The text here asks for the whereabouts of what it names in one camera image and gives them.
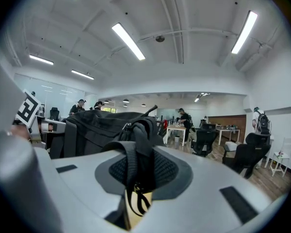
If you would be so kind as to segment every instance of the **black shirt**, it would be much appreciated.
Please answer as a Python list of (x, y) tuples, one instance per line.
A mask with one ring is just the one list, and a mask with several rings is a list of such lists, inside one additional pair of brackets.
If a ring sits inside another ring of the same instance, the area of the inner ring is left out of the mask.
[(186, 119), (183, 124), (184, 124), (184, 127), (189, 129), (190, 128), (190, 122), (189, 122), (189, 115), (187, 113), (184, 113), (182, 116), (181, 116), (181, 120), (183, 119)]
[(70, 113), (71, 112), (76, 113), (76, 112), (80, 112), (80, 111), (85, 111), (85, 109), (83, 107), (79, 107), (79, 106), (73, 105), (71, 110), (70, 110)]

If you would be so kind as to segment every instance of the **man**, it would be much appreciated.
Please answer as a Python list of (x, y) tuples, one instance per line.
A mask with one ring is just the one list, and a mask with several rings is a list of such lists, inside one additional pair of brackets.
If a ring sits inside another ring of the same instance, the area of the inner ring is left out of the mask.
[(186, 112), (184, 112), (182, 108), (179, 109), (179, 113), (181, 115), (179, 123), (183, 123), (184, 127), (186, 128), (185, 137), (184, 137), (184, 143), (186, 143), (189, 137), (190, 127), (191, 127), (190, 117)]
[(83, 99), (80, 99), (78, 101), (78, 106), (76, 105), (73, 105), (72, 108), (70, 109), (70, 114), (73, 115), (75, 114), (76, 112), (79, 112), (79, 111), (85, 111), (85, 109), (83, 108), (84, 104), (85, 104), (85, 100)]
[[(259, 116), (261, 114), (265, 114), (263, 110), (260, 110), (258, 107), (254, 108), (253, 117), (252, 117), (252, 127), (254, 128), (254, 132), (257, 134), (261, 134), (261, 131), (258, 129), (258, 121)], [(259, 169), (262, 165), (263, 158), (256, 164), (256, 169)]]
[(104, 106), (104, 104), (101, 101), (98, 101), (94, 105), (94, 110), (101, 110), (101, 107)]

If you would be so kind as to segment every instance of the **wooden wall panel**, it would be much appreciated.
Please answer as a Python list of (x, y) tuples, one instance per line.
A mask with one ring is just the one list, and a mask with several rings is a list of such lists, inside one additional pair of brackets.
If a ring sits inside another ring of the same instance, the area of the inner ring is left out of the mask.
[[(244, 134), (246, 131), (246, 115), (237, 115), (237, 116), (210, 116), (209, 122), (213, 124), (221, 124), (222, 126), (226, 125), (236, 125), (240, 132), (239, 141), (244, 142)], [(232, 133), (232, 140), (237, 141), (238, 132), (235, 134)], [(229, 138), (229, 132), (222, 132), (222, 136)]]

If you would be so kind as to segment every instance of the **chair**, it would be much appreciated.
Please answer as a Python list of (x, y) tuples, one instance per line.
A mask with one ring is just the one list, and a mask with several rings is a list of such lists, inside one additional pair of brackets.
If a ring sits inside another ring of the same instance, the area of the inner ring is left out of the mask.
[(234, 158), (226, 157), (226, 153), (229, 149), (225, 145), (222, 163), (239, 174), (246, 168), (247, 171), (244, 178), (249, 179), (253, 173), (254, 166), (267, 154), (271, 148), (269, 138), (270, 135), (250, 133), (246, 137), (247, 144), (239, 144), (237, 146)]
[(52, 109), (49, 111), (50, 114), (50, 119), (58, 121), (58, 116), (59, 116), (59, 110), (56, 107), (52, 107)]
[(212, 151), (212, 144), (218, 136), (214, 124), (203, 124), (196, 131), (196, 142), (192, 142), (193, 154), (206, 157)]
[[(272, 162), (271, 162), (271, 170), (272, 170), (272, 176), (274, 176), (274, 174), (277, 171), (281, 171), (282, 177), (285, 176), (287, 168), (288, 168), (288, 164), (290, 161), (290, 156), (291, 156), (291, 138), (284, 138), (283, 139), (283, 143), (282, 143), (282, 147), (280, 152), (274, 152), (273, 153), (273, 160), (277, 162), (275, 169), (272, 168)], [(286, 163), (286, 169), (285, 171), (281, 168), (281, 164), (283, 160), (288, 160), (288, 162)]]

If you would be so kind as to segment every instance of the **black rubber pad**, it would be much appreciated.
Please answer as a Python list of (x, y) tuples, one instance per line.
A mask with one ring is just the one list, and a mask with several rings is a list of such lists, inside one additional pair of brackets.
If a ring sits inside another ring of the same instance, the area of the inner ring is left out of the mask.
[(56, 168), (58, 173), (63, 173), (63, 172), (67, 172), (73, 169), (76, 169), (77, 167), (75, 165), (68, 165), (68, 166), (62, 166), (62, 167), (58, 167)]
[(222, 188), (220, 189), (220, 192), (243, 224), (258, 215), (256, 210), (233, 186)]

